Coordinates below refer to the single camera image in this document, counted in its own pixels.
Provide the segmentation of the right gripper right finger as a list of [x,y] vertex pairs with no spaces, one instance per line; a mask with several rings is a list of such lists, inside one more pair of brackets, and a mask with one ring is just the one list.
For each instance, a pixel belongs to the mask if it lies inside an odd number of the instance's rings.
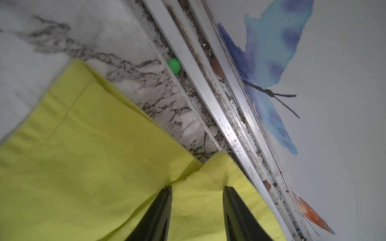
[[227,240],[272,241],[231,186],[223,190],[223,213]]

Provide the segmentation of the yellow-green long pants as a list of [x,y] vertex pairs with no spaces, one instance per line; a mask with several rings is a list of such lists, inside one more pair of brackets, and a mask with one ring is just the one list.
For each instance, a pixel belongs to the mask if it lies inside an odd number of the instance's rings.
[[123,241],[167,186],[170,241],[226,240],[226,186],[273,240],[285,240],[226,152],[200,162],[75,59],[1,145],[1,240]]

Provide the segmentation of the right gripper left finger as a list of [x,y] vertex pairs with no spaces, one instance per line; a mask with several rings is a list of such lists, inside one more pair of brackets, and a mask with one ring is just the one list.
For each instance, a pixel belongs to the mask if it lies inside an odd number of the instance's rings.
[[166,241],[172,208],[172,187],[167,186],[157,195],[127,241]]

